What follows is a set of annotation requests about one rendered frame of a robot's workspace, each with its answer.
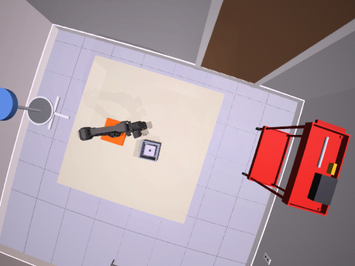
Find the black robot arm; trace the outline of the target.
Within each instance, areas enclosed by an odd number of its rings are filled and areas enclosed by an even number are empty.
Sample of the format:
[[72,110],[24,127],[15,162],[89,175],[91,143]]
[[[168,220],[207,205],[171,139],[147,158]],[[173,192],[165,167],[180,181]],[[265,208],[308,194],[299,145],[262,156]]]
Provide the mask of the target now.
[[[127,123],[126,123],[127,122]],[[92,139],[94,136],[109,136],[116,138],[121,136],[121,133],[132,132],[134,139],[141,137],[142,133],[139,129],[143,127],[141,121],[121,121],[114,126],[105,126],[100,128],[83,127],[79,130],[80,140],[86,141]]]

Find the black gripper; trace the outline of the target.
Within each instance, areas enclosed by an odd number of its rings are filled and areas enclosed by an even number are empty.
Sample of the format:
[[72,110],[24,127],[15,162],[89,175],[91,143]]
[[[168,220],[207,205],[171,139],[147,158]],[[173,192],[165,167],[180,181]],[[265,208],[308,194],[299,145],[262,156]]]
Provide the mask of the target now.
[[[142,125],[143,125],[143,127],[141,129],[139,129],[140,131],[147,129],[146,122],[142,122]],[[126,132],[126,133],[127,133],[127,136],[131,136],[131,134],[130,134],[131,132]]]

